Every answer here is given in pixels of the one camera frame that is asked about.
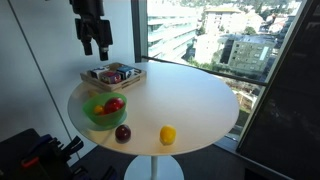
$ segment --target wooden crate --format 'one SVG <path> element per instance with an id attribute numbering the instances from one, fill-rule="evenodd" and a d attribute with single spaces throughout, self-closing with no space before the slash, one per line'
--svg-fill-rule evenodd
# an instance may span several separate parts
<path id="1" fill-rule="evenodd" d="M 112 63 L 112 64 L 105 65 L 104 67 L 108 68 L 109 70 L 115 71 L 116 69 L 118 69 L 121 66 L 128 66 L 128 65 L 121 64 L 121 63 Z M 90 74 L 90 71 L 80 73 L 80 76 L 83 81 L 88 82 L 94 86 L 101 88 L 101 89 L 112 92 L 112 91 L 124 89 L 124 88 L 140 81 L 147 74 L 146 71 L 143 71 L 141 69 L 137 69 L 135 67 L 132 67 L 132 68 L 134 69 L 134 75 L 126 80 L 122 80 L 121 82 L 119 82 L 117 84 L 107 84 L 107 83 L 100 81 L 99 79 L 93 78 Z"/>

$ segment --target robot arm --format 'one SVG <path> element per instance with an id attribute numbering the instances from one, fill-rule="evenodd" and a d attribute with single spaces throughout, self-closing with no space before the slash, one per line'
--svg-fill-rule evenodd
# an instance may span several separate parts
<path id="1" fill-rule="evenodd" d="M 77 37 L 81 40 L 85 55 L 92 55 L 91 39 L 99 46 L 100 60 L 108 60 L 109 45 L 113 44 L 110 22 L 101 20 L 104 15 L 103 0 L 69 0 L 76 19 Z"/>

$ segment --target gray floor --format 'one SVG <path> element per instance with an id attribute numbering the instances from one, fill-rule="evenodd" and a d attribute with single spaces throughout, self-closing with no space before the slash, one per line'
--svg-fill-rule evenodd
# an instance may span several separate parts
<path id="1" fill-rule="evenodd" d="M 117 179 L 123 179 L 127 167 L 135 157 L 97 146 L 75 163 L 72 169 L 84 166 L 92 179 L 101 179 L 108 167 L 113 166 L 118 174 Z M 216 145 L 173 157 L 179 162 L 185 180 L 285 179 Z"/>

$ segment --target dark red apple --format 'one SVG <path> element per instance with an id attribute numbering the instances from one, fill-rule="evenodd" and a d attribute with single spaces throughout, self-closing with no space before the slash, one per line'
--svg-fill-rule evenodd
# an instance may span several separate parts
<path id="1" fill-rule="evenodd" d="M 115 135 L 117 142 L 126 143 L 130 140 L 131 130 L 128 125 L 122 124 L 117 127 Z"/>
<path id="2" fill-rule="evenodd" d="M 121 98 L 115 97 L 109 99 L 104 105 L 104 111 L 106 114 L 110 114 L 118 111 L 124 106 L 124 101 Z"/>

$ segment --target lemon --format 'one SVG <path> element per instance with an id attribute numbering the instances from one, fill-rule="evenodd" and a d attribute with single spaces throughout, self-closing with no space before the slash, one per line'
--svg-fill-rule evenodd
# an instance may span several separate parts
<path id="1" fill-rule="evenodd" d="M 170 145 L 176 138 L 176 129 L 172 125 L 164 125 L 160 131 L 160 141 L 163 145 Z"/>

